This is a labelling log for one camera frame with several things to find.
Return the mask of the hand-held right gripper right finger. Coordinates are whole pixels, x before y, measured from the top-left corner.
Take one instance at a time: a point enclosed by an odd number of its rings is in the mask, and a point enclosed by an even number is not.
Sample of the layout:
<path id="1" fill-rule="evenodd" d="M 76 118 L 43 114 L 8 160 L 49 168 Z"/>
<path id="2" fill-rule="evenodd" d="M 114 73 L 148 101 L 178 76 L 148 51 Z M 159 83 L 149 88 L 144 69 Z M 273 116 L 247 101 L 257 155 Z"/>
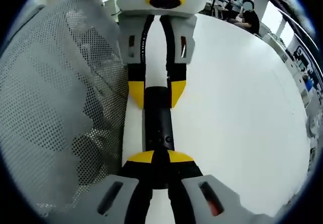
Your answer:
<path id="1" fill-rule="evenodd" d="M 242 206 L 239 195 L 212 175 L 203 175 L 192 157 L 168 151 L 168 195 L 176 223 L 273 223 Z"/>

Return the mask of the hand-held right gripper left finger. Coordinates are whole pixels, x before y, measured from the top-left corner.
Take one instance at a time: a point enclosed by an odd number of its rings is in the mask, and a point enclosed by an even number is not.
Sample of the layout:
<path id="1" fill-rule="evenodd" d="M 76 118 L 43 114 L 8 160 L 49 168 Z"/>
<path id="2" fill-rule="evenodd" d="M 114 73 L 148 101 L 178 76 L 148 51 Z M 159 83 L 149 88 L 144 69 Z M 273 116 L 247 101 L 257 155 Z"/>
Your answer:
<path id="1" fill-rule="evenodd" d="M 145 223 L 152 199 L 154 151 L 129 157 L 117 175 L 93 186 L 86 204 L 93 204 L 101 220 L 91 223 Z"/>

